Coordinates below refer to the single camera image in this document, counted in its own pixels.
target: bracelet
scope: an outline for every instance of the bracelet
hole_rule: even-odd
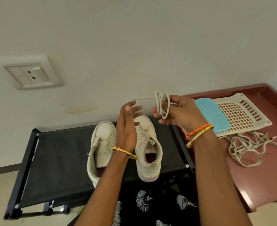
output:
[[[195,139],[197,139],[198,137],[200,137],[204,132],[206,132],[208,129],[211,129],[211,128],[214,128],[214,125],[208,126],[207,128],[203,129],[200,133],[198,133],[196,136],[194,136],[194,138],[193,138],[190,142],[188,142],[188,143],[186,144],[186,147],[187,147],[187,148],[190,148],[190,147],[192,146],[192,142],[193,142]]]
[[[190,138],[191,135],[195,134],[196,132],[198,132],[198,131],[204,129],[205,127],[207,127],[207,126],[209,126],[209,125],[211,125],[211,124],[210,124],[210,123],[207,123],[207,124],[201,126],[200,128],[196,129],[195,131],[193,131],[193,132],[187,134],[186,140],[189,140],[189,138]]]
[[[128,155],[129,155],[129,158],[131,158],[131,159],[135,159],[135,160],[138,159],[138,157],[137,157],[136,155],[131,154],[130,152],[125,151],[125,150],[123,150],[123,149],[121,149],[121,148],[119,148],[119,147],[114,146],[114,147],[112,147],[112,149],[113,149],[113,150],[120,151],[120,152],[124,152],[124,153],[128,154]]]

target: beige tile floor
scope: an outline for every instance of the beige tile floor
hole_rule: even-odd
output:
[[[17,176],[17,171],[0,175],[0,226],[2,225],[62,225],[66,226],[78,214],[82,207],[71,210],[69,215],[53,215],[25,218],[19,220],[3,220],[4,212]],[[35,205],[24,209],[24,212],[41,211],[42,205]],[[277,203],[271,203],[258,208],[257,212],[249,214],[254,226],[277,226]]]

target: plastic basket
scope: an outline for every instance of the plastic basket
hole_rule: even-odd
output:
[[[272,122],[242,93],[213,100],[231,125],[227,131],[216,133],[217,137],[254,131],[272,125]]]

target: gold bracelet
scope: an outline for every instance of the gold bracelet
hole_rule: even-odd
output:
[[[214,128],[214,125],[211,125],[211,126],[208,126],[208,127],[206,127],[205,129],[203,129],[200,133],[198,133],[196,136],[194,136],[194,138],[190,141],[190,142],[188,142],[187,144],[186,144],[186,147],[187,148],[190,148],[191,146],[192,146],[192,142],[195,140],[195,139],[197,139],[198,137],[200,137],[204,132],[206,132],[208,129],[210,129],[210,128]]]
[[[128,155],[129,155],[129,158],[131,158],[131,159],[135,159],[135,160],[138,159],[138,157],[137,157],[136,155],[131,154],[130,152],[125,151],[125,150],[123,150],[123,149],[121,149],[121,148],[119,148],[119,147],[114,146],[114,147],[112,147],[112,149],[113,149],[113,150],[120,151],[120,152],[124,152],[124,153],[128,154]]]

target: white sneaker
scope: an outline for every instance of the white sneaker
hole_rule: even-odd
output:
[[[116,144],[117,130],[110,121],[99,123],[92,134],[90,152],[87,160],[87,173],[94,187],[97,186],[100,177],[97,169],[106,167],[112,154],[112,147]]]
[[[160,173],[160,164],[163,157],[163,150],[160,143],[156,139],[156,133],[151,120],[145,115],[134,119],[135,122],[140,122],[136,126],[137,142],[136,142],[136,168],[138,176],[144,182],[154,182],[158,179]],[[155,153],[156,160],[148,163],[146,154]]]

